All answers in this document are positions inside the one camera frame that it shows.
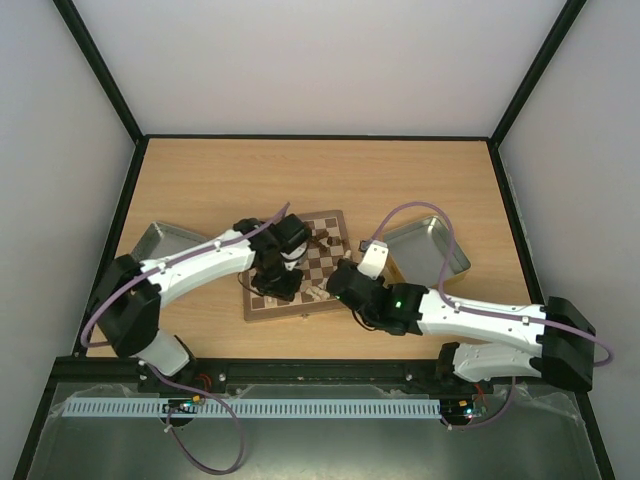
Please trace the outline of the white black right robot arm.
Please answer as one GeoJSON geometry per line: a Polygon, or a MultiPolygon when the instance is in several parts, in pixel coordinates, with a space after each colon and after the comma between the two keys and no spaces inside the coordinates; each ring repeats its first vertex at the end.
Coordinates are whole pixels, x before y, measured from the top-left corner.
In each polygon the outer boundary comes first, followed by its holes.
{"type": "Polygon", "coordinates": [[[495,377],[540,378],[554,387],[587,393],[596,365],[595,329],[568,300],[509,306],[443,297],[422,285],[385,285],[341,260],[326,288],[365,327],[391,335],[453,335],[442,348],[436,379],[445,390],[495,377]]]}

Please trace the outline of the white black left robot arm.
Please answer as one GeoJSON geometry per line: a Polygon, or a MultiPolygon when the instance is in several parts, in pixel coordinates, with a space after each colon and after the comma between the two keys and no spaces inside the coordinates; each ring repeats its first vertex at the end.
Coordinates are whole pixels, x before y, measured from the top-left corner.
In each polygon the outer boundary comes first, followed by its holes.
{"type": "Polygon", "coordinates": [[[119,358],[136,358],[166,377],[179,374],[194,357],[175,336],[159,327],[160,312],[207,283],[252,271],[251,290],[291,301],[300,289],[298,269],[311,237],[294,214],[262,222],[243,219],[218,237],[173,255],[137,261],[113,260],[90,301],[88,330],[98,328],[119,358]]]}

